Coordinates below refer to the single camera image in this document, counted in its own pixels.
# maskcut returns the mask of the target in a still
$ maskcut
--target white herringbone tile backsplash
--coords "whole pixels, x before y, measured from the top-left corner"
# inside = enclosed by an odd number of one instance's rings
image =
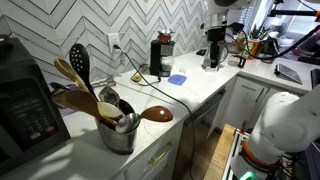
[[[203,47],[203,6],[202,0],[1,0],[0,34],[23,42],[47,83],[70,83],[53,61],[69,61],[70,47],[83,44],[90,54],[93,81],[133,68],[127,59],[109,52],[109,33],[119,33],[120,45],[140,64],[148,63],[150,43],[160,29],[176,31],[175,56]]]

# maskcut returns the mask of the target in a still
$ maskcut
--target wall outlet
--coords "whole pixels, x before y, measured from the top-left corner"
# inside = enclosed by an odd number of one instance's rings
[[[120,53],[120,49],[115,49],[113,45],[120,46],[119,33],[108,34],[110,53]]]

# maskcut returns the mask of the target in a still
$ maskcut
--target black slotted spoon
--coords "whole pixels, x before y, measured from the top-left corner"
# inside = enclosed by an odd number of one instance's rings
[[[90,59],[89,59],[89,55],[86,48],[82,44],[79,44],[79,43],[74,44],[70,49],[69,59],[70,59],[72,68],[82,78],[89,92],[98,101],[98,98],[96,97],[89,81]]]

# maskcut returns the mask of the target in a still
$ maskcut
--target coffee grinder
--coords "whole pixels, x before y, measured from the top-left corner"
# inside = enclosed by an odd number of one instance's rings
[[[209,29],[207,31],[208,48],[202,64],[203,69],[218,69],[223,49],[222,45],[225,42],[225,34],[225,26]]]
[[[159,35],[156,40],[151,42],[150,55],[150,74],[154,76],[169,77],[171,66],[162,63],[163,57],[172,56],[174,41],[171,41],[171,34],[169,30],[158,31]]]

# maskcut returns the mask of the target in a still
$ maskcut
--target utensil holder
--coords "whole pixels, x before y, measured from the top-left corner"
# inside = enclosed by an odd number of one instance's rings
[[[121,134],[110,129],[96,119],[102,142],[114,153],[119,155],[131,154],[135,147],[137,129],[130,133]]]

